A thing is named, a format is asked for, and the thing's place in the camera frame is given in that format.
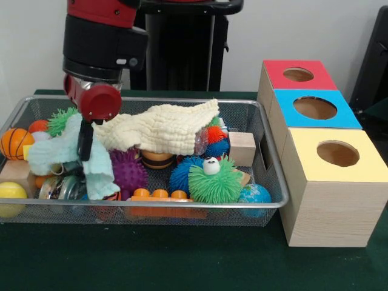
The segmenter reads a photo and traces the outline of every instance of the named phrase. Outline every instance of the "yellow ball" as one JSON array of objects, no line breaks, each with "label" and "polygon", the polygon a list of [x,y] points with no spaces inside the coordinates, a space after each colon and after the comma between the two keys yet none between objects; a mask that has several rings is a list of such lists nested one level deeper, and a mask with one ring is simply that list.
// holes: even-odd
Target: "yellow ball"
[{"label": "yellow ball", "polygon": [[[15,182],[0,183],[0,198],[27,198],[24,188]],[[25,208],[24,204],[0,204],[0,217],[12,218]]]}]

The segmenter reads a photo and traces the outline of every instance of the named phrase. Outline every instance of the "green spiky ball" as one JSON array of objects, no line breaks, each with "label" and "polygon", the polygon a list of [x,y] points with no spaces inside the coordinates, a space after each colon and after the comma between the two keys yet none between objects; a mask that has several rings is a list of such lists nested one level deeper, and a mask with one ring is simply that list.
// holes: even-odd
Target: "green spiky ball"
[{"label": "green spiky ball", "polygon": [[67,110],[58,109],[57,113],[53,113],[52,117],[48,119],[47,130],[52,137],[61,135],[66,127],[66,122],[69,117],[77,113],[77,109],[69,107]]},{"label": "green spiky ball", "polygon": [[198,166],[191,166],[189,173],[190,197],[196,202],[233,203],[237,202],[241,189],[242,174],[234,172],[233,162],[222,157],[220,171],[215,175],[206,175]]},{"label": "green spiky ball", "polygon": [[218,116],[214,116],[212,121],[206,127],[221,126],[221,121]]}]

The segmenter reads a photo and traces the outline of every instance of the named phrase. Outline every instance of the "purple spiky ball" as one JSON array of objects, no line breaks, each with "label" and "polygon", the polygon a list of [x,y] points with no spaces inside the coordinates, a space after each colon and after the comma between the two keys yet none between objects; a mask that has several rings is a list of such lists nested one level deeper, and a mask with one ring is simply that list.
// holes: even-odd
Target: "purple spiky ball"
[{"label": "purple spiky ball", "polygon": [[112,160],[115,184],[121,189],[121,199],[127,200],[139,188],[147,187],[148,174],[140,163],[141,158],[136,158],[137,150],[130,149],[126,152],[112,150]]}]

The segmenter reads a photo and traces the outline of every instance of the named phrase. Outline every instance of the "wire mesh basket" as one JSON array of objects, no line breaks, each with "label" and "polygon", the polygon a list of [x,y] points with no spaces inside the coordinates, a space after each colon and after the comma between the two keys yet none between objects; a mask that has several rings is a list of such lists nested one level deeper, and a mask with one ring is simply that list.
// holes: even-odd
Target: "wire mesh basket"
[{"label": "wire mesh basket", "polygon": [[[193,106],[203,99],[123,98],[121,113],[131,115],[154,105]],[[19,102],[0,134],[12,127],[27,129],[38,119],[48,119],[57,109],[73,104],[65,96],[31,96]],[[265,226],[276,210],[288,201],[288,189],[275,150],[264,107],[256,101],[219,100],[220,115],[233,131],[252,132],[256,143],[252,167],[238,167],[250,174],[249,183],[261,184],[272,203],[203,204],[197,202],[80,201],[54,199],[0,199],[0,222],[61,224],[160,224],[194,226]],[[6,160],[0,157],[3,168]],[[175,165],[163,170],[147,169],[148,190],[168,189]],[[4,218],[2,209],[23,208]]]}]

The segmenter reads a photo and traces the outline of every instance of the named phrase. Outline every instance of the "stacked wooden boxes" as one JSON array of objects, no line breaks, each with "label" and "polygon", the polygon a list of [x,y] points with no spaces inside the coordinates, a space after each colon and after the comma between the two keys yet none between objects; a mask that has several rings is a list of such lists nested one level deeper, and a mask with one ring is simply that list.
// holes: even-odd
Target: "stacked wooden boxes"
[{"label": "stacked wooden boxes", "polygon": [[264,61],[264,105],[290,191],[290,246],[364,247],[388,200],[388,168],[319,61]]}]

